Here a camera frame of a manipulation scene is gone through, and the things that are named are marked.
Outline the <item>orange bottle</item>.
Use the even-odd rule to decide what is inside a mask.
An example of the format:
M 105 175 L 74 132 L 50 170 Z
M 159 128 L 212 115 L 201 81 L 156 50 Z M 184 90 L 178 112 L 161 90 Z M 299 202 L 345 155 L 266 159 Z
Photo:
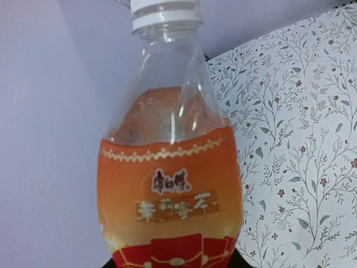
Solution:
M 194 21 L 143 41 L 126 112 L 100 143 L 99 224 L 115 267 L 228 267 L 243 201 L 233 126 L 220 114 Z

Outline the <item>white bottle cap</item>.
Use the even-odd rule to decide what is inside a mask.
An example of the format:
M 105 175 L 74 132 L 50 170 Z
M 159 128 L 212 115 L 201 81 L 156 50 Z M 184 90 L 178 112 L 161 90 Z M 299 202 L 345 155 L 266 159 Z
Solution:
M 200 1 L 137 0 L 131 1 L 132 30 L 162 23 L 194 21 L 203 23 Z

